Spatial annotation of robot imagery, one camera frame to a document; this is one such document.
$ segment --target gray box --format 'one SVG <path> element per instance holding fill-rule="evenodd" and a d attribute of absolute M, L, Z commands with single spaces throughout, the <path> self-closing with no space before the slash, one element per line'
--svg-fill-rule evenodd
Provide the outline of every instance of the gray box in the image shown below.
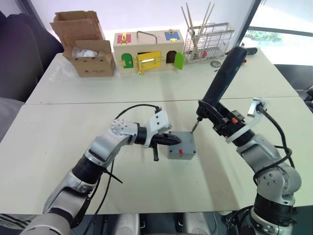
<path fill-rule="evenodd" d="M 190 131 L 170 131 L 181 139 L 181 143 L 169 146 L 168 159 L 190 160 L 196 154 L 194 135 Z"/>

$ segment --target dish drying rack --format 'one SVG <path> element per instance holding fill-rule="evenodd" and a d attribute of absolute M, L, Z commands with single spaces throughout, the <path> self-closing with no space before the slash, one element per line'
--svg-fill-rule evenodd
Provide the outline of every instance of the dish drying rack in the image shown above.
<path fill-rule="evenodd" d="M 208 23 L 188 28 L 184 46 L 187 62 L 223 57 L 234 30 L 229 23 Z"/>

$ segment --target green plant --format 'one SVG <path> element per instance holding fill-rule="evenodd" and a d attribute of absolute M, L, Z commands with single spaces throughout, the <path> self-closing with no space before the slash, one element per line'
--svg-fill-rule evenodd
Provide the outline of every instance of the green plant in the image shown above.
<path fill-rule="evenodd" d="M 251 38 L 256 41 L 268 41 L 274 43 L 282 40 L 279 33 L 253 31 L 253 30 L 247 31 L 245 37 Z"/>

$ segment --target cardboard box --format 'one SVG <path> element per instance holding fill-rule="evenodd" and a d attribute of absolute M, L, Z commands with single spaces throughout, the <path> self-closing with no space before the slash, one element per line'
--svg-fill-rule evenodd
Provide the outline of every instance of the cardboard box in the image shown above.
<path fill-rule="evenodd" d="M 97 57 L 75 57 L 72 55 L 74 47 L 97 51 Z M 111 53 L 111 45 L 108 40 L 78 40 L 75 46 L 68 46 L 63 52 L 76 68 L 81 77 L 113 76 L 115 62 Z"/>
<path fill-rule="evenodd" d="M 105 39 L 94 11 L 57 12 L 50 24 L 64 48 L 75 46 L 76 40 Z"/>

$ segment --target white wall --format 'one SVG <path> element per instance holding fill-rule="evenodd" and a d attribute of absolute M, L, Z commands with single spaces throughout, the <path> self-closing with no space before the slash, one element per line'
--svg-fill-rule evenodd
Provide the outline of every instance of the white wall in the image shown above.
<path fill-rule="evenodd" d="M 137 30 L 166 30 L 178 28 L 183 36 L 187 26 L 180 6 L 186 0 L 31 0 L 45 27 L 52 31 L 49 23 L 59 11 L 93 10 L 97 12 L 106 39 L 111 42 L 114 33 Z M 230 22 L 235 29 L 232 42 L 238 34 L 254 0 L 212 0 L 216 5 L 210 21 Z M 209 0 L 189 0 L 193 22 L 202 23 Z"/>
<path fill-rule="evenodd" d="M 0 0 L 0 11 L 5 16 L 21 13 L 21 10 L 15 3 L 15 0 Z"/>

